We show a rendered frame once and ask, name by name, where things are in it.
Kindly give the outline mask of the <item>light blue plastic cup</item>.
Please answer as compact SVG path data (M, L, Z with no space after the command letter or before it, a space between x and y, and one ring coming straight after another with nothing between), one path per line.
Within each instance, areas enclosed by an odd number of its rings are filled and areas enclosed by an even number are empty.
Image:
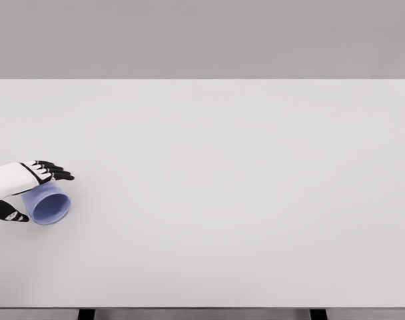
M71 207L71 199L55 182L48 182L20 194L31 220L38 225L54 224Z

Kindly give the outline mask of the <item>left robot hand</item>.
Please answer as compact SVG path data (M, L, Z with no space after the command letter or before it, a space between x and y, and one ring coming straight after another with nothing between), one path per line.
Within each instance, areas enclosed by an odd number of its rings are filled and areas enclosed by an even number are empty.
M6 197L28 192L52 181L72 181L75 177L63 167L50 161L32 160L13 162L0 166L0 220L29 222L26 214L21 213Z

